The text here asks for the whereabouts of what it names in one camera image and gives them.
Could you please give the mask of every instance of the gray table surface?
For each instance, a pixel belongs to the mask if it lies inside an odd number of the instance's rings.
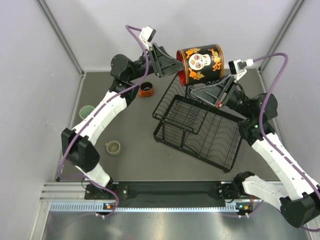
[[[100,154],[100,164],[115,181],[197,181],[232,180],[241,172],[250,171],[264,180],[278,180],[267,163],[242,141],[233,169],[224,173],[221,169],[206,164],[154,140],[153,132],[159,121],[152,113],[173,79],[149,75],[146,81],[154,85],[154,95],[148,98],[137,96],[132,104],[122,111],[99,137],[95,148]],[[105,96],[113,78],[108,72],[88,72],[83,83],[77,113],[86,105],[96,107]],[[240,80],[246,94],[253,97],[263,92],[256,69],[249,69]],[[228,108],[222,109],[232,113]],[[73,125],[81,122],[76,115]],[[111,156],[105,144],[116,140],[121,144],[121,154]],[[66,162],[62,175],[78,174],[79,171]]]
[[[92,215],[79,218],[83,214],[50,212],[51,230],[47,224],[42,240],[310,239],[307,231],[290,226],[266,203],[250,218],[241,219],[209,212],[118,212],[105,220]]]

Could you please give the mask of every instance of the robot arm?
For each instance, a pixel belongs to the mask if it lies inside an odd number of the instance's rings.
[[[283,187],[270,184],[251,172],[244,172],[234,178],[235,189],[241,196],[253,195],[271,204],[281,212],[288,223],[299,228],[320,215],[320,200],[314,190],[319,190],[320,186],[293,159],[269,124],[268,120],[278,115],[278,103],[274,95],[268,99],[262,127],[266,137],[282,154],[263,137],[259,128],[259,114],[266,93],[249,98],[238,84],[239,76],[242,77],[241,74],[246,72],[248,63],[251,61],[229,62],[232,76],[227,76],[219,85],[195,88],[190,93],[216,108],[227,106],[246,117],[239,123],[240,135],[268,163]]]
[[[84,127],[76,142],[72,146],[67,159],[85,176],[102,187],[111,187],[112,179],[99,164],[99,154],[94,145],[108,124],[123,111],[136,97],[139,86],[122,95],[107,100],[122,90],[131,87],[132,80],[140,78],[146,70],[146,60],[149,59],[148,73],[155,73],[158,77],[174,74],[183,69],[180,61],[169,56],[165,49],[150,41],[155,34],[152,28],[143,28],[140,39],[149,50],[147,56],[141,56],[132,61],[122,54],[116,55],[111,61],[111,75],[114,77],[111,88],[106,93],[97,108],[85,119],[70,130],[66,128],[62,134],[62,151],[66,152],[75,135]],[[279,177],[283,187],[270,184],[251,172],[238,174],[234,178],[234,186],[239,195],[253,195],[271,204],[281,211],[284,218],[294,227],[299,228],[320,215],[320,200],[314,188],[319,184],[310,178],[286,151],[268,120],[276,117],[278,103],[271,95],[263,115],[263,129],[266,136],[282,151],[283,155],[275,151],[259,130],[259,113],[266,94],[249,98],[238,81],[246,74],[246,67],[252,66],[252,59],[229,62],[231,75],[223,77],[218,83],[198,87],[190,94],[208,105],[216,108],[227,106],[240,113],[246,119],[239,123],[239,131],[244,140],[258,152]],[[296,169],[309,179],[307,182]]]
[[[182,63],[169,56],[162,46],[158,47],[155,43],[150,45],[154,34],[155,30],[146,27],[139,36],[149,50],[147,56],[142,55],[136,61],[123,54],[112,58],[110,74],[114,80],[105,97],[86,119],[72,130],[66,128],[61,134],[62,152],[65,155],[72,140],[80,132],[66,159],[99,186],[112,188],[113,180],[99,164],[100,156],[94,145],[108,124],[135,99],[139,86],[116,96],[111,101],[109,99],[133,86],[131,81],[144,75],[147,67],[146,58],[151,63],[148,74],[155,73],[160,78],[183,69]]]

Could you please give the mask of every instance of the purple cable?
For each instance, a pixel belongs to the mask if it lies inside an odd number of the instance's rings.
[[[134,39],[138,42],[139,46],[142,48],[142,51],[143,51],[143,54],[145,56],[147,56],[147,51],[144,47],[144,45],[142,44],[142,42],[139,40],[139,38],[131,31],[132,30],[136,30],[136,31],[141,31],[140,28],[137,28],[137,27],[133,27],[133,26],[129,26],[129,25],[126,25],[125,28],[129,31],[129,33],[134,37]],[[117,96],[121,95],[121,94],[124,94],[128,91],[130,91],[131,89],[134,89],[136,86],[140,85],[147,77],[148,75],[148,71],[149,71],[149,58],[146,57],[145,58],[145,72],[144,72],[144,75],[142,76],[142,78],[139,80],[139,82],[137,82],[136,84],[132,85],[131,87],[117,93],[116,95],[110,97],[106,102],[109,103],[112,99],[116,98]],[[97,114],[106,106],[106,104],[103,104],[94,114],[93,116],[97,116]],[[72,146],[75,144],[77,138],[80,136],[80,134],[85,130],[85,128],[91,123],[91,121],[93,120],[93,118],[90,118],[89,121],[80,129],[80,131],[74,136],[74,138],[71,140],[69,146],[67,147],[63,157],[62,157],[62,160],[61,160],[61,163],[60,163],[60,166],[59,166],[59,169],[58,169],[58,176],[59,178],[63,179],[65,178],[64,176],[62,176],[62,169],[64,167],[64,164],[65,164],[65,161],[67,159],[67,156],[72,148]]]
[[[134,39],[138,42],[139,46],[142,48],[142,51],[143,51],[144,56],[148,56],[148,53],[147,53],[144,45],[141,43],[141,41],[139,40],[139,38],[138,38],[130,29],[136,30],[136,31],[142,31],[142,30],[141,30],[140,28],[136,28],[136,27],[129,26],[129,25],[126,25],[125,28],[129,31],[129,33],[130,33],[130,34],[134,37]],[[131,87],[129,87],[129,88],[127,88],[127,89],[125,89],[125,90],[123,90],[123,91],[115,94],[114,96],[110,97],[106,102],[109,103],[112,99],[116,98],[117,96],[119,96],[119,95],[121,95],[121,94],[124,94],[124,93],[130,91],[131,89],[134,89],[134,88],[137,87],[138,85],[140,85],[140,84],[146,79],[146,77],[147,77],[147,75],[148,75],[148,71],[149,71],[149,58],[148,58],[148,57],[145,57],[145,66],[146,66],[146,68],[145,68],[144,75],[142,76],[142,78],[139,80],[138,83],[136,83],[136,84],[134,84],[133,86],[131,86]],[[103,105],[93,114],[93,116],[94,116],[94,117],[97,116],[97,114],[98,114],[105,106],[106,106],[106,104],[103,104]],[[87,122],[87,123],[80,129],[80,131],[74,136],[74,138],[71,140],[70,144],[68,145],[67,149],[65,150],[65,153],[64,153],[64,155],[63,155],[63,157],[62,157],[62,160],[61,160],[61,163],[60,163],[60,166],[59,166],[59,169],[58,169],[58,176],[59,176],[59,178],[61,178],[61,179],[66,178],[66,177],[62,176],[62,170],[63,170],[64,164],[65,164],[65,162],[66,162],[67,156],[68,156],[68,154],[69,154],[72,146],[75,144],[76,140],[77,140],[78,137],[80,136],[80,134],[81,134],[81,133],[85,130],[85,128],[92,122],[93,119],[94,119],[94,118],[92,117],[92,118],[90,118],[90,119],[88,120],[88,122]],[[91,183],[92,185],[95,185],[95,186],[98,187],[98,188],[101,188],[101,189],[103,189],[103,190],[111,193],[111,194],[115,197],[115,206],[114,206],[114,208],[112,209],[112,211],[111,211],[108,215],[106,215],[106,216],[109,217],[109,216],[111,216],[112,214],[114,214],[115,211],[116,211],[116,209],[117,209],[117,207],[118,207],[118,205],[119,205],[119,202],[120,202],[117,194],[116,194],[115,192],[113,192],[112,190],[110,190],[110,189],[108,189],[108,188],[106,188],[106,187],[100,186],[100,185],[96,184],[95,182],[93,182],[93,181],[91,181],[91,180],[90,180],[90,183]],[[75,220],[73,220],[73,221],[71,221],[70,223],[68,223],[67,226],[66,226],[64,229],[62,229],[61,231],[59,231],[58,233],[54,233],[53,230],[52,230],[52,226],[50,226],[51,232],[52,232],[53,234],[59,234],[60,232],[64,231],[69,225],[71,225],[74,221],[76,221],[76,220],[78,220],[78,219],[80,219],[80,218],[82,218],[82,217],[84,217],[84,216],[94,215],[94,214],[95,214],[95,213],[90,212],[90,213],[86,213],[86,214],[83,214],[83,215],[77,217]]]
[[[264,137],[264,139],[281,155],[283,156],[283,158],[290,164],[292,165],[292,167],[301,175],[301,177],[303,177],[306,182],[311,186],[311,188],[314,190],[315,194],[317,195],[317,197],[319,198],[320,200],[320,193],[318,191],[318,189],[316,188],[316,186],[313,185],[313,183],[311,182],[311,180],[306,176],[306,173],[305,172],[302,172],[295,164],[293,164],[293,162],[287,157],[285,156],[285,154],[267,137],[265,131],[264,131],[264,128],[263,128],[263,116],[264,116],[264,112],[265,112],[265,108],[266,108],[266,105],[267,105],[267,102],[270,98],[270,95],[271,93],[273,92],[275,86],[277,85],[282,73],[284,72],[287,64],[288,64],[288,55],[285,54],[285,53],[282,53],[282,52],[278,52],[278,53],[272,53],[272,54],[268,54],[266,56],[262,56],[262,57],[259,57],[259,58],[256,58],[253,60],[253,62],[257,62],[257,61],[260,61],[260,60],[263,60],[263,59],[267,59],[267,58],[270,58],[270,57],[274,57],[274,56],[283,56],[284,57],[284,62],[283,62],[283,65],[279,71],[279,73],[276,75],[275,79],[273,80],[273,83],[271,84],[271,87],[269,88],[265,98],[264,98],[264,101],[262,103],[262,106],[261,106],[261,111],[260,111],[260,114],[259,114],[259,128],[260,128],[260,131],[262,133],[262,136]],[[320,228],[318,229],[309,229],[309,228],[306,228],[306,227],[302,227],[303,229],[305,230],[308,230],[310,232],[320,232]]]

